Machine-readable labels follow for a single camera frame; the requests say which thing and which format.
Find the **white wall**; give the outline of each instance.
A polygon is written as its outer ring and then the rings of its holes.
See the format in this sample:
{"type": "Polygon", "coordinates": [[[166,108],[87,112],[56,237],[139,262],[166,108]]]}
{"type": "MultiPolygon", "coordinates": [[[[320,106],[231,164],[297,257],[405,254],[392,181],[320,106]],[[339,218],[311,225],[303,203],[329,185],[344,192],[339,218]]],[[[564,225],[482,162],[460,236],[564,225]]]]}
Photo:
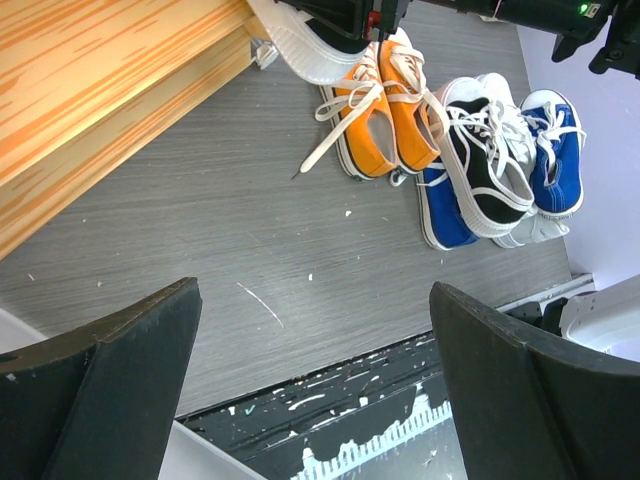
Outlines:
{"type": "Polygon", "coordinates": [[[585,199],[567,222],[566,245],[572,271],[593,273],[598,289],[640,274],[640,81],[613,70],[588,70],[606,31],[556,64],[553,35],[518,27],[531,89],[564,94],[588,134],[582,155],[585,199]]]}

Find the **shoe pile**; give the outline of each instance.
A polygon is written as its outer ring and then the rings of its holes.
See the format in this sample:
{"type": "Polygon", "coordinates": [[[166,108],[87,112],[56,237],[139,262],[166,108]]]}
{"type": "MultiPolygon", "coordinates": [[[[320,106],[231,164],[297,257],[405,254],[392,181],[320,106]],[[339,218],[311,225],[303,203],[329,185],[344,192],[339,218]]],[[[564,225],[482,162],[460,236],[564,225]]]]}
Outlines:
{"type": "Polygon", "coordinates": [[[586,137],[569,101],[539,90],[518,108],[497,73],[458,78],[436,97],[451,128],[418,177],[427,242],[448,250],[484,237],[514,248],[566,235],[562,220],[582,204],[586,137]]]}
{"type": "MultiPolygon", "coordinates": [[[[301,173],[336,144],[350,177],[389,175],[398,186],[414,176],[424,238],[440,250],[479,238],[514,248],[568,233],[562,220],[582,204],[586,137],[568,100],[539,90],[517,107],[497,73],[458,78],[433,94],[424,56],[401,28],[359,55],[346,76],[319,87],[315,117],[333,129],[301,173]]],[[[320,84],[320,73],[306,78],[320,84]]]]}

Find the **black sneaker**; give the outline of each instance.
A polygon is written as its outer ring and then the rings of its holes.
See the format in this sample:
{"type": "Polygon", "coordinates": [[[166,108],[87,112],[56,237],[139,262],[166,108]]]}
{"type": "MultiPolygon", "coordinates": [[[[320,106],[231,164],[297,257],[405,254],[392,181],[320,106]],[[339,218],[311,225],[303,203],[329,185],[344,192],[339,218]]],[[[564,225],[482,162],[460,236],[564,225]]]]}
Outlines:
{"type": "Polygon", "coordinates": [[[502,135],[504,106],[475,78],[458,78],[436,93],[451,118],[439,143],[460,212],[479,237],[509,233],[533,204],[533,192],[502,135]]]}

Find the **white shoelace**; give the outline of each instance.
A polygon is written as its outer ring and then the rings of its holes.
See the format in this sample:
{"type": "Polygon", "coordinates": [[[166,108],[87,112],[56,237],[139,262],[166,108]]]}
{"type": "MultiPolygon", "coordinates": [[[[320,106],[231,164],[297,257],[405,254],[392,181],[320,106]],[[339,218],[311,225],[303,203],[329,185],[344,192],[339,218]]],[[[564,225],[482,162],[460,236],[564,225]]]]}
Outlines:
{"type": "Polygon", "coordinates": [[[580,146],[582,146],[585,138],[587,138],[587,133],[578,127],[563,127],[562,123],[564,122],[565,113],[562,110],[559,112],[554,111],[551,103],[546,103],[543,108],[547,118],[551,118],[550,122],[538,117],[525,117],[525,120],[531,126],[538,129],[537,143],[549,157],[549,163],[547,165],[547,171],[545,172],[544,180],[545,186],[548,187],[549,185],[551,185],[549,177],[551,176],[552,172],[555,172],[556,168],[556,154],[553,151],[552,141],[559,142],[560,136],[567,133],[577,133],[579,137],[578,142],[580,146]]]}
{"type": "MultiPolygon", "coordinates": [[[[452,126],[470,128],[475,133],[479,133],[481,137],[487,138],[487,161],[489,165],[497,162],[495,174],[498,179],[502,177],[507,163],[515,163],[509,157],[509,150],[504,138],[504,105],[502,102],[493,101],[477,113],[468,113],[457,107],[447,107],[447,109],[453,116],[452,126]]],[[[441,162],[433,162],[427,168],[442,170],[443,173],[430,182],[417,183],[418,186],[435,187],[449,178],[445,166],[441,162]]]]}
{"type": "Polygon", "coordinates": [[[502,122],[502,134],[507,145],[516,155],[516,160],[529,164],[535,162],[536,145],[529,124],[520,109],[514,105],[504,105],[505,115],[502,122]]]}
{"type": "Polygon", "coordinates": [[[369,47],[357,67],[353,80],[340,80],[333,87],[345,90],[351,90],[349,95],[335,97],[316,109],[315,117],[319,122],[325,122],[330,118],[338,115],[344,107],[351,108],[335,128],[327,135],[320,144],[309,154],[309,156],[300,165],[300,173],[307,173],[318,163],[318,160],[329,150],[340,135],[342,135],[347,127],[351,125],[360,115],[362,115],[371,106],[373,102],[379,100],[384,92],[384,87],[379,81],[378,70],[376,66],[375,50],[369,47]]]}
{"type": "Polygon", "coordinates": [[[396,45],[391,49],[391,65],[396,69],[402,78],[409,84],[407,88],[404,84],[389,80],[384,82],[385,87],[397,86],[404,90],[404,93],[392,93],[387,95],[390,103],[419,103],[424,101],[437,115],[438,121],[429,125],[429,132],[434,139],[439,141],[449,131],[449,116],[442,104],[427,87],[427,79],[422,71],[424,56],[417,50],[404,45],[396,45]]]}

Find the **paint splatter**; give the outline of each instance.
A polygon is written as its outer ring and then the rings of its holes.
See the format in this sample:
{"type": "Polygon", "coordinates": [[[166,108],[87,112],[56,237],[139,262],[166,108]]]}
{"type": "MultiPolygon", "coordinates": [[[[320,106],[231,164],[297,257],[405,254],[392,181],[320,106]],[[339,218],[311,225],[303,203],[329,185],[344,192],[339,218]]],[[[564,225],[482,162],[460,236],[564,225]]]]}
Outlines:
{"type": "Polygon", "coordinates": [[[289,411],[293,411],[296,408],[298,408],[300,405],[302,405],[303,403],[307,403],[307,402],[310,402],[311,400],[316,400],[318,398],[324,398],[324,393],[321,393],[319,395],[313,395],[312,397],[305,398],[304,400],[300,400],[299,402],[294,403],[293,405],[291,405],[289,407],[289,411]]]}
{"type": "Polygon", "coordinates": [[[276,315],[276,312],[274,312],[273,310],[271,310],[271,307],[269,307],[269,305],[267,305],[266,303],[264,303],[262,301],[262,299],[260,297],[258,297],[255,293],[253,293],[251,290],[249,290],[247,287],[245,287],[244,285],[242,285],[240,282],[236,282],[236,285],[238,285],[240,288],[242,288],[245,292],[247,292],[249,295],[251,295],[253,298],[255,298],[258,302],[260,302],[260,305],[262,305],[264,308],[266,308],[269,313],[271,314],[271,316],[273,318],[276,319],[276,321],[280,324],[280,326],[282,328],[284,328],[284,325],[282,324],[282,322],[280,321],[280,318],[278,317],[278,315],[276,315]]]}

